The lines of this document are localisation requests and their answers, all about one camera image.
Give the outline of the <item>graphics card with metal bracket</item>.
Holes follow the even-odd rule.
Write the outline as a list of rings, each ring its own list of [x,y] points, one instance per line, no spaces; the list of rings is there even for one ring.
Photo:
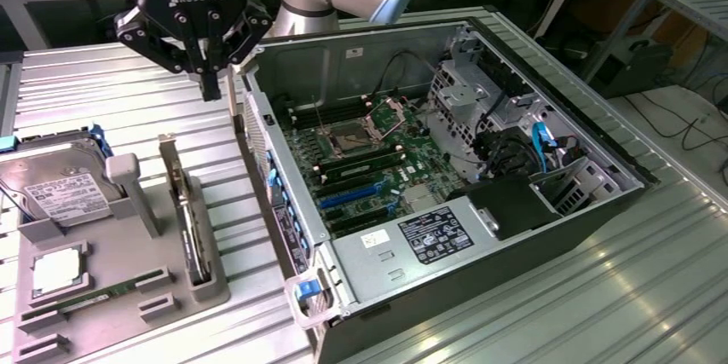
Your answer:
[[[167,168],[167,181],[181,236],[187,272],[191,284],[199,286],[212,279],[212,272],[205,261],[200,223],[193,207],[197,197],[189,174],[183,169],[183,162],[179,157],[175,141],[176,139],[172,134],[159,135],[159,152]]]

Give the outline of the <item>black RAM slot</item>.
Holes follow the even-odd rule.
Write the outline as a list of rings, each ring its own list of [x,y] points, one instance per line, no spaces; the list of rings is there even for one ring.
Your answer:
[[[315,115],[305,115],[305,116],[300,116],[300,117],[297,117],[296,115],[292,115],[292,117],[296,118],[296,120],[291,121],[291,124],[292,124],[293,128],[297,129],[297,130],[304,130],[304,129],[309,129],[309,128],[320,126],[317,118],[316,118],[316,114]],[[340,121],[356,119],[356,118],[360,118],[360,117],[353,117],[352,115],[337,115],[337,116],[325,115],[325,116],[321,116],[324,124],[333,124],[333,123],[337,123]]]
[[[335,169],[344,165],[351,165],[365,160],[377,159],[380,157],[384,157],[385,155],[391,155],[397,152],[399,151],[396,149],[391,150],[389,148],[387,148],[387,149],[380,149],[368,153],[353,155],[352,157],[337,159],[327,163],[320,162],[317,165],[313,166],[313,171],[317,173],[323,173],[324,171]]]
[[[327,165],[319,165],[316,173],[325,176],[328,179],[345,178],[349,176],[363,175],[371,171],[385,169],[396,165],[405,154],[389,153],[368,159],[357,159],[353,162],[343,163],[337,161]]]
[[[360,117],[367,113],[367,105],[361,101],[339,101],[332,104],[321,104],[319,106],[321,116],[325,115],[352,115],[353,117]],[[292,114],[297,117],[305,115],[315,115],[313,107],[300,108],[292,111]]]
[[[332,159],[329,161],[320,161],[319,163],[315,164],[315,167],[317,167],[320,170],[324,170],[325,168],[348,165],[361,160],[373,159],[396,152],[397,152],[396,146],[388,146],[365,153],[357,153],[345,158]]]
[[[332,103],[339,102],[339,101],[355,100],[355,101],[364,102],[359,95],[355,95],[353,97],[345,97],[345,98],[335,98],[332,95],[316,95],[316,100],[319,102],[319,106],[321,104],[332,104]],[[292,110],[300,109],[300,108],[309,108],[309,107],[313,107],[313,105],[312,105],[312,95],[303,96],[296,102],[292,102],[292,104],[291,104],[291,109]]]
[[[321,120],[324,124],[335,123],[352,118],[364,116],[368,109],[363,105],[341,105],[336,107],[315,107],[305,110],[295,111],[291,115],[296,118],[296,123],[317,122]]]

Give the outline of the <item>thin locking lever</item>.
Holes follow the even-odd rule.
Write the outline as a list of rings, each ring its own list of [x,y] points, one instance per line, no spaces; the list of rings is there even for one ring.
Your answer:
[[[315,110],[316,118],[317,118],[319,125],[320,125],[321,135],[328,137],[329,136],[329,129],[327,128],[327,125],[323,122],[321,112],[320,112],[320,108],[319,108],[319,102],[316,100],[315,95],[312,95],[312,105],[313,105],[313,110]]]

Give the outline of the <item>metal socket cover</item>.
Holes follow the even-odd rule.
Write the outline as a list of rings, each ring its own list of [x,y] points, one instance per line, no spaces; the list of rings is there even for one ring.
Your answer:
[[[405,123],[404,107],[392,97],[387,97],[372,108],[364,118],[369,135],[377,140],[384,138]]]

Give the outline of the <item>silver hard disk drive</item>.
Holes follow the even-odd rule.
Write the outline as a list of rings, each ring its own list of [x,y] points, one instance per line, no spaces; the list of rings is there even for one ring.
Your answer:
[[[105,160],[89,139],[0,154],[0,192],[32,222],[61,228],[111,216],[125,192],[105,175]]]

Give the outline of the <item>green motherboard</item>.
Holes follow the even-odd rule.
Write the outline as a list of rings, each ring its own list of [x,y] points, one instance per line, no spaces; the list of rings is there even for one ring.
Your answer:
[[[383,184],[381,192],[363,199],[381,199],[387,202],[387,205],[389,203],[397,204],[396,213],[385,220],[368,223],[341,234],[333,234],[329,231],[329,234],[335,238],[340,238],[379,223],[388,222],[389,220],[415,213],[416,211],[408,206],[403,197],[403,192],[407,188],[419,184],[425,184],[437,198],[437,203],[441,204],[445,202],[448,194],[467,184],[464,174],[455,169],[449,162],[449,157],[445,156],[435,142],[429,133],[429,128],[424,122],[423,110],[413,107],[407,98],[395,96],[369,98],[368,96],[363,96],[361,100],[365,102],[368,109],[365,116],[387,97],[392,97],[401,103],[407,116],[405,123],[383,141],[377,141],[368,133],[372,146],[353,151],[345,156],[336,156],[333,154],[328,137],[321,135],[320,126],[304,130],[295,129],[291,124],[291,121],[296,120],[296,118],[291,116],[293,110],[289,109],[287,112],[288,118],[283,123],[283,134],[308,187],[308,192],[313,198],[315,209],[319,212],[327,230],[329,231],[332,222],[325,222],[323,220],[323,211],[327,210],[320,208],[323,199],[348,193],[359,188],[365,188],[380,182]],[[325,124],[327,128],[331,130],[332,127],[341,124],[359,123],[368,131],[364,120],[365,116],[333,124]],[[389,169],[372,172],[364,176],[357,176],[340,182],[333,182],[331,184],[320,183],[320,175],[313,171],[316,163],[345,158],[357,153],[365,153],[388,146],[396,146],[397,153],[405,154],[405,158],[403,158],[404,161],[400,165],[395,165]]]

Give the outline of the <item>long black expansion slot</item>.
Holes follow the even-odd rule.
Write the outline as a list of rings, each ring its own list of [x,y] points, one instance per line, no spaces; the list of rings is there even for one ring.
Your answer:
[[[357,227],[385,220],[392,214],[388,208],[380,208],[373,211],[359,214],[355,217],[348,217],[343,220],[335,221],[329,225],[329,231],[333,234],[341,234],[343,232],[356,229]]]
[[[385,207],[385,205],[387,202],[381,199],[361,199],[324,210],[323,220],[325,222],[333,222],[339,219],[356,217],[359,214]]]

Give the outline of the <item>silver chipset heatsink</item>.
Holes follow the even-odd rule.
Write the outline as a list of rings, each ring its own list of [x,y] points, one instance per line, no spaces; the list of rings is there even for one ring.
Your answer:
[[[421,211],[437,205],[437,198],[425,184],[407,188],[403,197],[413,211]]]

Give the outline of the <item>grey plastic parts rack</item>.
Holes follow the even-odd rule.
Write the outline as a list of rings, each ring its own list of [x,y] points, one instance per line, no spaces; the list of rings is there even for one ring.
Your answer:
[[[143,187],[133,154],[105,161],[105,175],[125,192],[112,214],[61,228],[49,219],[20,224],[12,364],[65,364],[152,329],[216,307],[231,292],[200,182],[189,175],[205,261],[212,279],[189,282],[169,184]],[[81,282],[32,297],[35,258],[65,248],[81,251]],[[27,315],[32,309],[95,290],[143,279],[136,290],[67,313]]]

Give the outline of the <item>silver CPU chip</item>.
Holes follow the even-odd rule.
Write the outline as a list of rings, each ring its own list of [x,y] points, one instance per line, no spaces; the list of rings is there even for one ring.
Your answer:
[[[81,282],[81,251],[65,248],[35,258],[32,297],[39,298]]]

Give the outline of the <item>black plastic shroud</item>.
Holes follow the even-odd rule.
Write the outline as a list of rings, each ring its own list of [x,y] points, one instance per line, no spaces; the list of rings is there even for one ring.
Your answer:
[[[561,218],[524,175],[500,176],[472,183],[455,189],[447,199],[460,197],[469,199],[476,210],[487,210],[497,225],[493,234],[499,240],[537,229]]]

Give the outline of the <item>green RAM stick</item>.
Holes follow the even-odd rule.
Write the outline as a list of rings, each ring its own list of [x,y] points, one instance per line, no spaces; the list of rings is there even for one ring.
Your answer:
[[[64,301],[53,302],[48,306],[32,309],[27,312],[27,315],[36,316],[56,311],[60,313],[67,313],[75,309],[81,309],[95,303],[101,303],[133,292],[136,290],[136,285],[141,281],[143,279],[125,280],[121,283],[108,286],[100,290],[95,290],[80,296],[71,297]]]

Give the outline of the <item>black box device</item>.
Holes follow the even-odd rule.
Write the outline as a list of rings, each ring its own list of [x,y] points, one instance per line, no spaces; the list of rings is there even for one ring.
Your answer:
[[[627,37],[612,48],[589,85],[605,99],[651,90],[672,55],[668,44],[651,38]]]

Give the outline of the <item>open black PC case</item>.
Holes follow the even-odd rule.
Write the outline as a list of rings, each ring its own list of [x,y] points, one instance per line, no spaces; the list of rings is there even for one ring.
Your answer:
[[[559,153],[561,167],[588,158],[612,171],[620,169],[645,187],[504,240],[492,254],[433,281],[361,304],[353,298],[332,237],[283,134],[292,102],[303,96],[335,98],[395,96],[428,108],[428,93],[448,44],[463,27],[473,29],[520,73],[548,105],[532,135]],[[656,184],[653,173],[605,128],[613,118],[607,102],[585,82],[501,16],[460,17],[356,28],[341,32],[265,40],[245,64],[241,84],[239,136],[245,164],[253,176],[260,210],[271,233],[284,282],[311,268],[324,271],[337,299],[339,315],[304,329],[315,364],[357,361],[417,361],[421,354],[449,344],[484,310],[484,300],[507,301],[512,285],[540,266],[577,248],[592,234],[639,201]],[[281,185],[267,185],[279,170]],[[291,205],[295,217],[284,206]],[[293,221],[303,235],[297,235]],[[299,240],[311,247],[307,257]]]

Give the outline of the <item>dark metal frame post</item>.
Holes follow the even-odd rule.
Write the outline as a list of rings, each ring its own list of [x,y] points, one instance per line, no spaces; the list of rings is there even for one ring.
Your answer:
[[[13,132],[24,53],[0,52],[0,136]]]

